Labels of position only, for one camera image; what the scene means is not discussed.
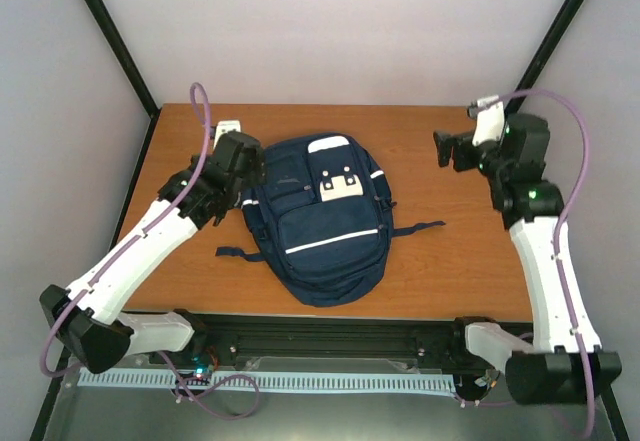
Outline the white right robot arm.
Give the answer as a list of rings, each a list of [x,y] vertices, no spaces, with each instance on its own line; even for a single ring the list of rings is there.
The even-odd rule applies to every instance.
[[[617,353],[605,351],[586,313],[568,249],[559,188],[544,179],[550,131],[530,114],[491,127],[433,135],[440,166],[478,170],[493,208],[516,248],[525,276],[533,339],[527,342],[484,317],[456,319],[459,354],[481,358],[506,378],[521,405],[585,404],[620,375]]]

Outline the navy blue backpack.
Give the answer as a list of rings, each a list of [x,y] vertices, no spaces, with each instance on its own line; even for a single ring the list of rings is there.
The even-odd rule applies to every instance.
[[[244,191],[240,208],[258,248],[219,257],[266,263],[302,304],[352,303],[382,280],[393,239],[442,226],[397,228],[384,170],[353,137],[322,133],[267,147],[266,181]]]

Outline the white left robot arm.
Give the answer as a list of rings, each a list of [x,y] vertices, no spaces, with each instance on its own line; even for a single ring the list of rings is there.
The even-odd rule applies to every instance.
[[[240,194],[264,182],[260,142],[238,131],[220,137],[172,175],[135,227],[93,268],[68,287],[48,286],[39,302],[58,339],[94,374],[123,358],[174,352],[201,361],[208,339],[187,313],[127,314],[123,308],[151,273],[207,224],[218,225]]]

